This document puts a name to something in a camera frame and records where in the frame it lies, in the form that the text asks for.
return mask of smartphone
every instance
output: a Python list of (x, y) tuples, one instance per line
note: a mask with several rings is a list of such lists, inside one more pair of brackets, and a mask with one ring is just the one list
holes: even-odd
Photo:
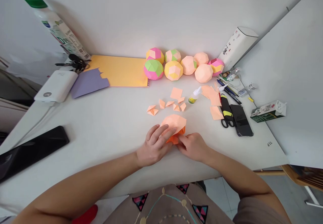
[(0, 155), (0, 183), (69, 143), (63, 126), (55, 127)]
[(231, 104), (231, 111), (234, 118), (234, 125), (238, 136), (253, 136), (246, 114), (241, 105)]

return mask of red object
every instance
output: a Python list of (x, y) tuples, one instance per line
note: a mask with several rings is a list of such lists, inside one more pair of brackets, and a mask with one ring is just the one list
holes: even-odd
[(93, 205), (82, 216), (72, 221), (72, 224), (90, 224), (97, 216), (98, 206)]

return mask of glue bottle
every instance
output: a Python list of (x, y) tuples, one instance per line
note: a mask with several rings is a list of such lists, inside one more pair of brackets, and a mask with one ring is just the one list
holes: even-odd
[(195, 103), (196, 100), (199, 98), (199, 94), (201, 92), (202, 92), (202, 86), (200, 86), (198, 89), (194, 90), (194, 92), (189, 97), (188, 102), (189, 103)]
[(64, 23), (64, 21), (52, 10), (50, 10), (44, 0), (25, 0), (29, 6), (34, 8), (34, 14), (51, 32), (51, 34), (61, 43), (64, 49), (75, 54), (83, 60), (89, 60), (90, 55), (85, 51), (74, 33)]

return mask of small bottle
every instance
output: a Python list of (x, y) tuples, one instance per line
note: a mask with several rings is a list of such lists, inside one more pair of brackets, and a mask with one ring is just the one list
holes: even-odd
[(232, 81), (238, 74), (241, 72), (241, 68), (237, 67), (233, 71), (230, 72), (230, 74), (226, 77), (227, 81)]
[(188, 98), (189, 103), (195, 103), (196, 100), (199, 98), (199, 94), (202, 92), (202, 86), (200, 86), (198, 89), (194, 90), (194, 92), (191, 94), (191, 96)]
[(258, 85), (257, 84), (250, 84), (249, 86), (244, 87), (243, 89), (241, 89), (238, 92), (238, 95), (243, 98), (244, 96), (246, 96), (251, 91), (253, 91), (253, 90), (257, 89), (257, 88), (258, 88)]

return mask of origami ball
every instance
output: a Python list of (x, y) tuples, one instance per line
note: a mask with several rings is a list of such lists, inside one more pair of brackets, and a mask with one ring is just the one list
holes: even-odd
[(184, 57), (184, 59), (181, 61), (181, 65), (183, 67), (183, 73), (185, 75), (192, 75), (193, 72), (195, 72), (197, 67), (196, 61), (192, 56)]
[(178, 50), (169, 50), (165, 53), (165, 62), (178, 61), (181, 62), (181, 54)]
[(208, 64), (201, 64), (195, 71), (195, 78), (200, 83), (207, 83), (213, 75), (212, 67)]
[(224, 68), (224, 63), (220, 59), (215, 58), (213, 60), (210, 60), (208, 64), (211, 65), (213, 69), (213, 77), (222, 73)]
[(157, 60), (148, 60), (145, 63), (144, 72), (151, 80), (160, 79), (164, 74), (163, 65)]
[(170, 61), (165, 65), (165, 76), (171, 80), (176, 81), (183, 75), (183, 67), (178, 61)]
[(194, 59), (195, 59), (198, 66), (202, 65), (202, 64), (207, 64), (209, 62), (209, 57), (204, 52), (196, 53), (194, 56)]
[(162, 53), (162, 51), (158, 48), (151, 48), (149, 51), (147, 51), (146, 53), (146, 59), (147, 60), (157, 60), (159, 61), (161, 64), (164, 63), (164, 54)]

